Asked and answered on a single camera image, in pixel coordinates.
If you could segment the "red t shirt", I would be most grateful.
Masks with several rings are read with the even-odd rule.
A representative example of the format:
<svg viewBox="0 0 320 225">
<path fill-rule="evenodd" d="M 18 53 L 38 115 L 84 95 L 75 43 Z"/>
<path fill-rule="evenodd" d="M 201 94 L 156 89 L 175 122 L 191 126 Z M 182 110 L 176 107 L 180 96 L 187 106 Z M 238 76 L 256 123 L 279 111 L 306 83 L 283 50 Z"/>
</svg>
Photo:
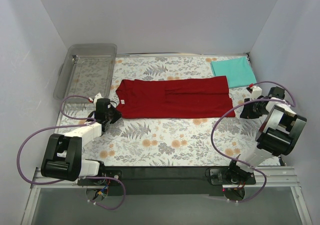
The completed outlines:
<svg viewBox="0 0 320 225">
<path fill-rule="evenodd" d="M 225 76 L 121 81 L 117 110 L 124 119 L 220 118 L 233 108 Z"/>
</svg>

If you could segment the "clear plastic bin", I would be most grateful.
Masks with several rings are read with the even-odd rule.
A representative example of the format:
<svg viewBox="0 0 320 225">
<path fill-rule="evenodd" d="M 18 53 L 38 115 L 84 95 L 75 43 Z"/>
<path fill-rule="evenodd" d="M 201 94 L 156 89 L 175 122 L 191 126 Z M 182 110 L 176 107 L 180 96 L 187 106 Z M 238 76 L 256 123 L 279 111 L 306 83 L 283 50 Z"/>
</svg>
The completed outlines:
<svg viewBox="0 0 320 225">
<path fill-rule="evenodd" d="M 108 97 L 111 90 L 117 46 L 113 43 L 84 43 L 69 47 L 58 72 L 53 92 L 56 100 L 72 95 Z"/>
</svg>

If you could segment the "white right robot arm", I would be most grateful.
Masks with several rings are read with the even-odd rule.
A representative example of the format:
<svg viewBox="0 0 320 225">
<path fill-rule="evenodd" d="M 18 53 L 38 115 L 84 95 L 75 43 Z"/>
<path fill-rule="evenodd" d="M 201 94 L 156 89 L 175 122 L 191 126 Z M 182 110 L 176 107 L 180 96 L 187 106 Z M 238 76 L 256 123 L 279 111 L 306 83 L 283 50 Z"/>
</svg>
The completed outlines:
<svg viewBox="0 0 320 225">
<path fill-rule="evenodd" d="M 232 184 L 245 183 L 253 176 L 253 169 L 265 160 L 290 154 L 307 123 L 307 119 L 294 112 L 287 103 L 283 88 L 274 86 L 266 96 L 262 95 L 262 89 L 257 85 L 252 84 L 247 90 L 250 98 L 245 101 L 257 99 L 258 102 L 246 104 L 240 117 L 258 119 L 266 115 L 266 118 L 256 134 L 256 145 L 236 157 L 245 163 L 230 162 L 226 177 Z"/>
</svg>

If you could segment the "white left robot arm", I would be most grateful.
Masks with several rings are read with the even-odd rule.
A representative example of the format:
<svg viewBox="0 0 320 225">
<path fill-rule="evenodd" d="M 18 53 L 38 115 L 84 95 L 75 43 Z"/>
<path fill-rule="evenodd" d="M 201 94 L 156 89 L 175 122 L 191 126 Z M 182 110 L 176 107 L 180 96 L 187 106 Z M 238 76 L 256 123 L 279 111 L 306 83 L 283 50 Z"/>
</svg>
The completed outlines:
<svg viewBox="0 0 320 225">
<path fill-rule="evenodd" d="M 84 125 L 65 134 L 52 134 L 47 143 L 41 164 L 41 175 L 59 180 L 75 181 L 89 177 L 95 185 L 106 181 L 106 172 L 97 160 L 82 158 L 83 146 L 101 137 L 110 124 L 118 121 L 122 115 L 108 98 L 93 100 L 95 111 L 93 124 Z"/>
</svg>

